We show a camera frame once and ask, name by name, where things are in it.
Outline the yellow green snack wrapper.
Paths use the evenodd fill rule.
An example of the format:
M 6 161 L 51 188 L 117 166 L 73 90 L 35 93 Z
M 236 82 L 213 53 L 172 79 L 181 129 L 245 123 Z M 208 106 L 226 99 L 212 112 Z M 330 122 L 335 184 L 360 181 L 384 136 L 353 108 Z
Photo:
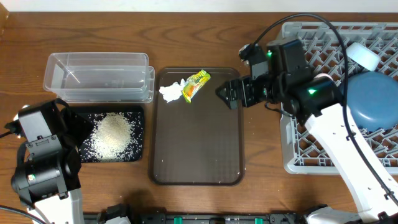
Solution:
M 182 96 L 187 103 L 191 103 L 196 93 L 211 79 L 211 75 L 200 70 L 198 73 L 187 78 L 185 86 L 182 89 Z

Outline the white tissue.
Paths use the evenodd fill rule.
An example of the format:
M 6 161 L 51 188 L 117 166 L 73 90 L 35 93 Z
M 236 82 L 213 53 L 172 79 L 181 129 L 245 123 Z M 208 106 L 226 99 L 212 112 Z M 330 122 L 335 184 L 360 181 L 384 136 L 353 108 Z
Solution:
M 159 93 L 167 103 L 170 103 L 171 101 L 178 100 L 182 96 L 184 86 L 185 80 L 181 79 L 180 83 L 174 82 L 170 86 L 161 86 L 159 88 Z

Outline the light blue small bowl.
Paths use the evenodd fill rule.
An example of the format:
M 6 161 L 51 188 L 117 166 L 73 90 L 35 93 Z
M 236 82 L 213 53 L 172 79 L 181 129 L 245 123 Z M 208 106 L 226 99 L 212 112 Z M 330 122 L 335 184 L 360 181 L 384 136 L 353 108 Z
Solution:
M 369 71 L 375 71 L 381 61 L 378 54 L 357 42 L 352 43 L 346 53 L 351 60 Z

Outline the dark blue plate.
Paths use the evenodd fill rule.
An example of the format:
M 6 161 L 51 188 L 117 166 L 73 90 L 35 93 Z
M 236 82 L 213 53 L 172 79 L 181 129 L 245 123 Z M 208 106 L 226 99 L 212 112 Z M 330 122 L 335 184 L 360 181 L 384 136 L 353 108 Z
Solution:
M 369 132 L 397 124 L 397 80 L 381 72 L 360 72 L 348 78 L 350 125 Z

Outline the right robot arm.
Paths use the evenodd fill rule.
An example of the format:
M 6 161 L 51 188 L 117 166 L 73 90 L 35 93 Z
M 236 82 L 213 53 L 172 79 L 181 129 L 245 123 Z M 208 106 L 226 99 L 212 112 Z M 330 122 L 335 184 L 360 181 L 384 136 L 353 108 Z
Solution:
M 333 79 L 314 75 L 298 39 L 274 40 L 263 50 L 244 46 L 239 56 L 251 74 L 222 84 L 216 94 L 234 110 L 260 102 L 282 103 L 319 142 L 349 188 L 357 213 L 319 206 L 305 223 L 397 223 L 397 182 L 367 144 Z

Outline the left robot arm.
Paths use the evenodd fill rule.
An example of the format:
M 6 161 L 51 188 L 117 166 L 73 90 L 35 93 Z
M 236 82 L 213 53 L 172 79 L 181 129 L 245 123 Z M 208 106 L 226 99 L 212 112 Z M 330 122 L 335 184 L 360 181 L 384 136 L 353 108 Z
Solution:
M 34 223 L 84 223 L 78 152 L 93 125 L 56 98 L 21 109 L 5 125 L 24 137 L 11 185 Z

